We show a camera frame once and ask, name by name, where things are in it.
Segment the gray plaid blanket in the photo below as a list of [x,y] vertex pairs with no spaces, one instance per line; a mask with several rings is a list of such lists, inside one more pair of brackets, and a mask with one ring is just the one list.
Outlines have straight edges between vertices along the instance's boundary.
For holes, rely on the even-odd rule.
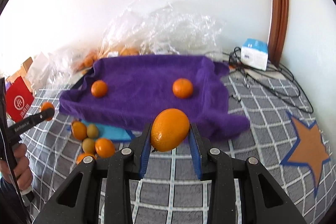
[[[335,160],[328,138],[321,132],[323,143],[331,156],[324,164],[317,196],[314,196],[314,181],[307,167],[284,166],[279,163],[295,143],[297,137],[286,111],[311,124],[312,115],[286,106],[277,97],[271,96],[259,85],[246,83],[232,76],[222,79],[231,95],[239,95],[241,102],[231,98],[229,113],[246,115],[251,129],[236,139],[213,143],[231,157],[245,160],[258,158],[292,199],[307,223],[318,223],[332,204],[336,195]],[[287,94],[296,90],[287,80],[263,80],[265,84]],[[34,180],[35,200],[30,213],[36,218],[43,205],[75,168],[75,159],[81,153],[81,144],[71,135],[72,117],[58,113],[59,93],[45,98],[46,90],[40,90],[29,114],[39,111],[44,100],[56,106],[55,116],[22,136],[28,147],[30,167]],[[292,101],[298,106],[307,105],[305,98]],[[116,149],[127,143],[115,143]],[[238,181],[236,187],[237,223],[241,223]],[[145,178],[130,181],[133,222],[138,223],[206,223],[209,209],[211,182],[200,182],[194,173],[189,146],[182,143],[167,153],[152,153]],[[105,181],[100,199],[100,223],[104,222]]]

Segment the purple towel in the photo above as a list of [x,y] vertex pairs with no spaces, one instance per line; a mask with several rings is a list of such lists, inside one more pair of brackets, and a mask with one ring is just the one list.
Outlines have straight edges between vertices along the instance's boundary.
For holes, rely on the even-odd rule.
[[[64,91],[60,111],[90,122],[142,131],[164,109],[178,108],[204,137],[231,138],[250,127],[246,117],[227,113],[229,94],[220,78],[229,68],[204,56],[146,55],[100,59],[80,90]],[[178,78],[194,85],[188,99],[174,96]],[[107,83],[102,98],[91,94],[96,80]]]

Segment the orange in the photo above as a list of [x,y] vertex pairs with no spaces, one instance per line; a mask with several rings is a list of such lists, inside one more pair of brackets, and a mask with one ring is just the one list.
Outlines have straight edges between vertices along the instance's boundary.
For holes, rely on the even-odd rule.
[[86,126],[80,121],[73,121],[71,123],[71,132],[75,139],[83,141],[87,138]]
[[95,148],[97,154],[102,158],[109,158],[116,151],[113,142],[105,138],[99,138],[96,140]]
[[120,56],[127,55],[139,55],[139,51],[136,48],[124,48],[119,53]]
[[180,78],[173,83],[173,93],[178,98],[189,98],[193,92],[193,84],[188,79]]
[[80,155],[78,155],[76,162],[77,164],[79,164],[86,156],[91,156],[93,157],[95,160],[97,159],[96,156],[94,154],[90,154],[90,153],[82,153]]
[[93,66],[93,59],[90,56],[85,57],[85,59],[84,59],[84,66],[86,68],[90,68],[90,67]]
[[98,60],[98,56],[96,52],[92,54],[92,59],[94,62]]
[[169,108],[155,118],[151,131],[151,145],[160,152],[176,148],[188,135],[189,120],[181,110]]
[[77,63],[74,67],[73,67],[73,70],[74,71],[81,71],[85,68],[85,65],[84,65],[84,62],[81,62],[81,63]]
[[[54,105],[51,103],[51,102],[44,102],[41,104],[40,106],[40,111],[44,111],[44,110],[47,110],[48,108],[53,108],[55,109]],[[45,119],[46,121],[51,121],[53,118],[50,117],[48,119]]]
[[103,80],[97,80],[91,86],[91,93],[94,97],[100,98],[106,95],[108,90],[107,84]]

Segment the blue gripper pad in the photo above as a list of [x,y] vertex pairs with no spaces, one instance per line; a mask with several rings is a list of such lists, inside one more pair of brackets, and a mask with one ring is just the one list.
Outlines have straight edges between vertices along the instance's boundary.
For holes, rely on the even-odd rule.
[[191,157],[193,159],[193,166],[198,179],[202,178],[202,168],[201,168],[201,155],[198,150],[198,145],[196,143],[195,135],[191,128],[188,134],[188,141],[190,147]]
[[143,179],[146,171],[147,171],[147,165],[148,165],[148,161],[149,161],[149,156],[151,153],[151,134],[148,133],[147,134],[147,138],[145,141],[145,144],[143,146],[142,152],[141,152],[141,156],[140,156],[140,178]]

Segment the cardboard box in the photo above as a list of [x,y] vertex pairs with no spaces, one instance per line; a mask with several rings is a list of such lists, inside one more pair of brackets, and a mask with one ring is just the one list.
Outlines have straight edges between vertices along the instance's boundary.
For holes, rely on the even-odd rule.
[[26,86],[28,87],[30,92],[33,92],[31,89],[31,84],[30,82],[25,78],[25,76],[27,75],[27,72],[31,66],[33,62],[33,59],[31,57],[29,57],[25,62],[22,63],[21,67],[19,70],[17,70],[15,73],[13,73],[10,77],[8,77],[6,79],[7,82],[11,82],[12,84],[14,83],[14,81],[21,76],[23,81],[25,82]]

